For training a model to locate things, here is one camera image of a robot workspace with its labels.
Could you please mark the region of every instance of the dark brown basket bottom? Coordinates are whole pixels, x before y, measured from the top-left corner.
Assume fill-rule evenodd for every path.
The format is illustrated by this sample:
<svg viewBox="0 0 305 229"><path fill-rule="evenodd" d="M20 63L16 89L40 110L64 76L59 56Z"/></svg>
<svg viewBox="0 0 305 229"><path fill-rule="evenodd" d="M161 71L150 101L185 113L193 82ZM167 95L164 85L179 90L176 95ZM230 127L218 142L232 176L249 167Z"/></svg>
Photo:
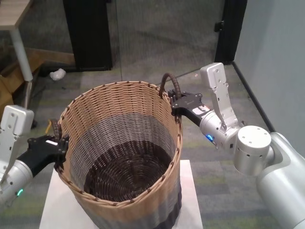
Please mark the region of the dark brown basket bottom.
<svg viewBox="0 0 305 229"><path fill-rule="evenodd" d="M84 191L121 202L151 187L168 168L171 157L150 141L129 141L102 154L86 175Z"/></svg>

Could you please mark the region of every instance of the white table leg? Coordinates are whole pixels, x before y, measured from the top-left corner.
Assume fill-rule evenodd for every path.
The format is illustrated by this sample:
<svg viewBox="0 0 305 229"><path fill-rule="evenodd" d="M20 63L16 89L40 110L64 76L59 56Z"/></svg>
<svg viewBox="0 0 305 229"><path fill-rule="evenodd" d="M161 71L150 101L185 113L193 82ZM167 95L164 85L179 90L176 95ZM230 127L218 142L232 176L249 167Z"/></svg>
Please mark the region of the white table leg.
<svg viewBox="0 0 305 229"><path fill-rule="evenodd" d="M20 64L20 68L23 74L23 78L26 81L26 87L25 87L25 96L24 96L24 107L28 108L30 103L30 94L32 90L32 81L33 81L33 75L31 72L30 64L27 58L27 55L24 50L23 42L20 36L19 29L16 28L14 30L10 31L10 36L13 41L13 45L15 48L15 52Z"/></svg>

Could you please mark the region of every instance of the blue led light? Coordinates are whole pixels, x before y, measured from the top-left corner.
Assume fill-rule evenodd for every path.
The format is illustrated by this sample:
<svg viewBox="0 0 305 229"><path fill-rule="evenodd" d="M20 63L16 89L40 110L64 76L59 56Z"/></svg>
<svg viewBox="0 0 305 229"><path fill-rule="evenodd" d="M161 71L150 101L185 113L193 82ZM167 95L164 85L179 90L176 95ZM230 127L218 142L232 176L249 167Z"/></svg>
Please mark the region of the blue led light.
<svg viewBox="0 0 305 229"><path fill-rule="evenodd" d="M20 196L23 192L23 189L20 189L19 192L17 193L17 196Z"/></svg>
<svg viewBox="0 0 305 229"><path fill-rule="evenodd" d="M214 138L212 135L206 135L205 136L210 142L213 142L214 141Z"/></svg>

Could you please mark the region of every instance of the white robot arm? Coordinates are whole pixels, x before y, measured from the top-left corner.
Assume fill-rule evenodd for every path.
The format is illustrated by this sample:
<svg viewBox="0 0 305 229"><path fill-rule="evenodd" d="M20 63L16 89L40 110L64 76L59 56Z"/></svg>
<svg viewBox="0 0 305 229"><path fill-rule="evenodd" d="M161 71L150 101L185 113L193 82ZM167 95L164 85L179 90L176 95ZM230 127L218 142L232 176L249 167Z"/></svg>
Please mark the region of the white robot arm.
<svg viewBox="0 0 305 229"><path fill-rule="evenodd" d="M19 197L23 189L49 163L65 160L68 137L55 142L45 135L28 139L29 148L18 156L22 139L31 131L34 112L6 106L0 124L0 212Z"/></svg>
<svg viewBox="0 0 305 229"><path fill-rule="evenodd" d="M305 229L305 159L281 134L239 125L222 63L207 65L200 74L214 110L201 103L201 94L183 92L174 100L169 92L173 115L186 116L216 148L231 152L240 173L257 176L259 195L284 229Z"/></svg>

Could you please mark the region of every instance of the white platform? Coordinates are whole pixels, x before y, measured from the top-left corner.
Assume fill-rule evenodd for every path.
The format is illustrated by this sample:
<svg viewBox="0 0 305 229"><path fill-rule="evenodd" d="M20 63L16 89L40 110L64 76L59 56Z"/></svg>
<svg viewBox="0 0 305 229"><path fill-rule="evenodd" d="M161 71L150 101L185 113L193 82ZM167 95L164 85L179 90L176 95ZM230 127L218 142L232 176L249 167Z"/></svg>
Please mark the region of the white platform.
<svg viewBox="0 0 305 229"><path fill-rule="evenodd" d="M180 161L182 207L173 229L203 229L189 160ZM54 170L40 229L98 229Z"/></svg>

